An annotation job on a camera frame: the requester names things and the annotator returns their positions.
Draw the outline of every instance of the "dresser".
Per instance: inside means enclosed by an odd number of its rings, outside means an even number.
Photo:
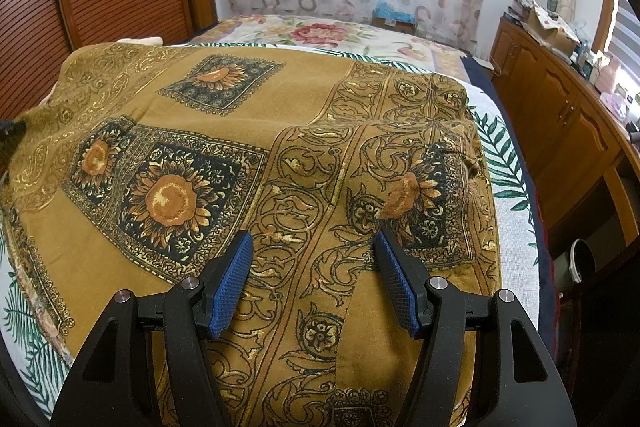
[[[638,150],[594,87],[507,19],[500,20],[491,60],[538,191],[551,254],[607,225],[614,257],[639,234]]]

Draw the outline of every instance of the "textured blue pad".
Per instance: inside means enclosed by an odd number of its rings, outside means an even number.
[[[405,330],[409,331],[412,338],[416,338],[420,323],[416,313],[415,295],[382,232],[376,234],[375,251],[378,267],[398,322]]]
[[[213,297],[213,312],[209,331],[216,339],[220,333],[231,324],[231,317],[236,310],[236,304],[240,298],[240,292],[244,281],[251,268],[251,261],[254,258],[254,240],[250,233],[245,233],[234,258],[229,263],[218,291]]]

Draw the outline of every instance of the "window blind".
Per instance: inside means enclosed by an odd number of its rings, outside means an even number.
[[[640,86],[640,21],[628,0],[618,0],[608,51]]]

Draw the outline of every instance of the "trash can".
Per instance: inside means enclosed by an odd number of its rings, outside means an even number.
[[[560,293],[565,293],[595,271],[596,262],[591,248],[583,239],[576,239],[569,251],[554,261],[554,285]]]

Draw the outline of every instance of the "silver screw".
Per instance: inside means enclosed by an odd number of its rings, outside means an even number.
[[[444,288],[449,286],[447,280],[444,277],[440,277],[439,275],[436,275],[436,277],[431,277],[431,279],[429,279],[429,284],[436,288],[436,290],[444,290]]]
[[[116,295],[113,296],[113,300],[116,302],[127,302],[131,298],[131,292],[129,290],[118,290]]]
[[[197,277],[187,277],[186,279],[182,279],[180,286],[186,290],[193,290],[198,284],[200,284],[200,280],[198,280]]]
[[[508,289],[502,289],[498,291],[498,297],[505,302],[513,302],[516,298],[513,292]]]

